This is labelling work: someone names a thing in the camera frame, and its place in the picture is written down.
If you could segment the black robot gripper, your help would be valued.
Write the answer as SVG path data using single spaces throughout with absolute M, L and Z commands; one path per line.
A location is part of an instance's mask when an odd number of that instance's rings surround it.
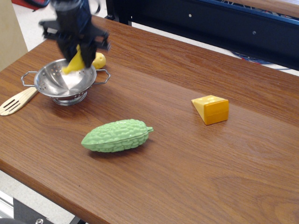
M 43 36 L 55 40 L 67 62 L 77 53 L 80 45 L 81 56 L 86 68 L 90 68 L 97 49 L 110 50 L 109 33 L 92 24 L 92 14 L 87 0 L 51 0 L 57 18 L 40 21 Z

